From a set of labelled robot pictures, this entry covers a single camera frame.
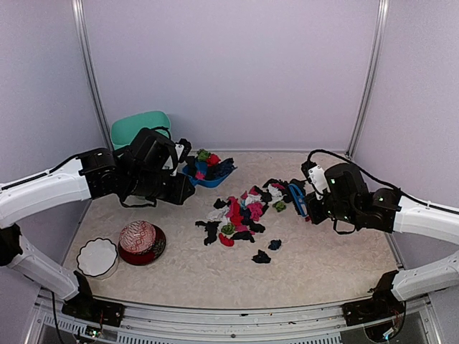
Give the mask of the blue hand brush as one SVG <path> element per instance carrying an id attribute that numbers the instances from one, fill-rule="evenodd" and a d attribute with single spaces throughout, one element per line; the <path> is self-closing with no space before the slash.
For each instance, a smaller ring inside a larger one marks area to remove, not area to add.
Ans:
<path id="1" fill-rule="evenodd" d="M 305 221 L 310 221 L 311 218 L 308 215 L 306 208 L 306 190 L 303 181 L 292 179 L 288 183 L 288 190 L 290 196 L 295 205 L 295 210 L 297 214 L 305 219 Z"/>

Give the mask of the blue plastic dustpan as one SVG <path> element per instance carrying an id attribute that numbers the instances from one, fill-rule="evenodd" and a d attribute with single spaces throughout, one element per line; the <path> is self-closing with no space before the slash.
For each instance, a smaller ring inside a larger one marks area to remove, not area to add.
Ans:
<path id="1" fill-rule="evenodd" d="M 214 166 L 209 166 L 204 161 L 193 161 L 186 164 L 181 172 L 186 175 L 193 186 L 216 188 L 237 167 L 233 158 L 227 158 Z"/>

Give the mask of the teal plastic waste bin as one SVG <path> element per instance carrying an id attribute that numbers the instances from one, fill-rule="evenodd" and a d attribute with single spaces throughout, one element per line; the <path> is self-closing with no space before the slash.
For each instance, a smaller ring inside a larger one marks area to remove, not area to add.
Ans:
<path id="1" fill-rule="evenodd" d="M 148 111 L 122 118 L 112 124 L 110 138 L 114 149 L 129 145 L 143 128 L 155 129 L 170 138 L 171 121 L 162 111 Z"/>

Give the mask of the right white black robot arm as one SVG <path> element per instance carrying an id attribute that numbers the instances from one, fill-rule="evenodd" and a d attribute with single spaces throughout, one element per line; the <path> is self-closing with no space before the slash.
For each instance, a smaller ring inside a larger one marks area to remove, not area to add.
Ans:
<path id="1" fill-rule="evenodd" d="M 313 224 L 330 220 L 353 231 L 374 229 L 384 233 L 418 234 L 458 243 L 458 210 L 415 199 L 394 186 L 370 191 L 361 169 L 353 163 L 326 170 L 311 161 L 301 166 L 313 192 L 306 195 L 306 211 Z M 396 302 L 458 286 L 458 253 L 421 267 L 383 274 L 366 305 L 381 318 Z"/>

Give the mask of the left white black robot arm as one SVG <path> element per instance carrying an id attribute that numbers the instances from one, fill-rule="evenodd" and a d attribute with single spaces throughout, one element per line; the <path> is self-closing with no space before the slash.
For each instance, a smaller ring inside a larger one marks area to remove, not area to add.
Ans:
<path id="1" fill-rule="evenodd" d="M 142 128 L 132 142 L 118 150 L 97 148 L 70 156 L 43 172 L 1 185 L 1 265 L 15 269 L 71 303 L 84 318 L 100 312 L 87 279 L 71 272 L 36 249 L 22 235 L 17 222 L 33 214 L 76 201 L 111 194 L 122 207 L 130 196 L 143 208 L 158 201 L 182 205 L 195 192 L 189 178 L 179 173 L 191 143 L 175 143 L 160 128 Z"/>

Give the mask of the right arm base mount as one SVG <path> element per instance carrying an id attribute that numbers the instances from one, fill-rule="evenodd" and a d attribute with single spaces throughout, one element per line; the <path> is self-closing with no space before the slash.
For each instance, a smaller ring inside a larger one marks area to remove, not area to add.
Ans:
<path id="1" fill-rule="evenodd" d="M 370 298 L 341 306 L 347 326 L 370 323 L 405 312 L 406 302 L 398 300 L 392 293 L 396 273 L 397 270 L 384 273 L 372 289 Z"/>

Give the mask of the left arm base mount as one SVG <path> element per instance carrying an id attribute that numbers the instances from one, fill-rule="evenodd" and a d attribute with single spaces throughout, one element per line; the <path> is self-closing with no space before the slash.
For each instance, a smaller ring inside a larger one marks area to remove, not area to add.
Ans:
<path id="1" fill-rule="evenodd" d="M 74 271 L 74 275 L 78 282 L 77 294 L 64 301 L 62 313 L 77 319 L 119 328 L 124 315 L 124 305 L 94 298 L 86 277 L 78 271 Z"/>

